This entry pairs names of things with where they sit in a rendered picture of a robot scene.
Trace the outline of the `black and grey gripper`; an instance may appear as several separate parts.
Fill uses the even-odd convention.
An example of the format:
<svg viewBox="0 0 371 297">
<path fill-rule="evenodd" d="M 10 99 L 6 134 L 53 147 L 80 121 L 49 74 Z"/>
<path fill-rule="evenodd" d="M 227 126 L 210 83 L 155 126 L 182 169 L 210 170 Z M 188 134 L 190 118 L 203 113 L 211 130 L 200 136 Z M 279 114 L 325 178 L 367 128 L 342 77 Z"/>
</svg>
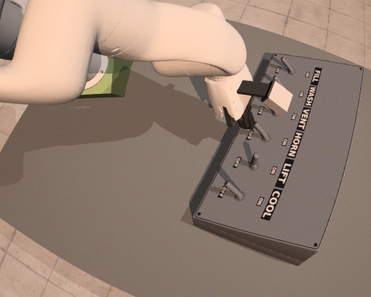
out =
<svg viewBox="0 0 371 297">
<path fill-rule="evenodd" d="M 237 94 L 242 80 L 253 81 L 246 64 L 240 73 L 227 78 L 212 79 L 206 76 L 205 85 L 218 118 L 225 115 L 227 126 L 234 127 L 238 122 L 241 128 L 253 130 L 255 120 L 251 112 L 251 96 Z"/>
</svg>

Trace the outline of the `grey switch console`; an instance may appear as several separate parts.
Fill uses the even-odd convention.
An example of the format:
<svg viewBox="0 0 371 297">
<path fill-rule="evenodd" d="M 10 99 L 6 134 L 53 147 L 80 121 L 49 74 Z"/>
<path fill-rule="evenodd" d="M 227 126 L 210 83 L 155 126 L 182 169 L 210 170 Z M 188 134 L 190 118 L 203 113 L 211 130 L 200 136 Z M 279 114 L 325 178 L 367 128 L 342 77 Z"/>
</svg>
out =
<svg viewBox="0 0 371 297">
<path fill-rule="evenodd" d="M 260 82 L 293 94 L 288 111 L 252 98 L 254 129 L 239 126 L 192 217 L 198 227 L 296 266 L 316 254 L 346 171 L 364 69 L 273 53 Z"/>
</svg>

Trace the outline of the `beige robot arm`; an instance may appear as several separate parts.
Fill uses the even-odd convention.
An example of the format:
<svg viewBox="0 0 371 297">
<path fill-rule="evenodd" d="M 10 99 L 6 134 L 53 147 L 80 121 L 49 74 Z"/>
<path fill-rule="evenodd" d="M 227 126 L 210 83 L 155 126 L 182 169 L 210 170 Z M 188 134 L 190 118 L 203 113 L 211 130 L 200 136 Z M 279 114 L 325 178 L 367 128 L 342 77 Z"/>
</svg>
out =
<svg viewBox="0 0 371 297">
<path fill-rule="evenodd" d="M 223 79 L 243 69 L 247 53 L 221 9 L 208 2 L 0 0 L 0 59 L 11 60 L 0 65 L 0 102 L 74 101 L 101 81 L 108 57 L 151 62 L 165 77 Z M 280 116 L 293 96 L 275 80 L 242 80 L 237 94 L 262 97 Z"/>
</svg>

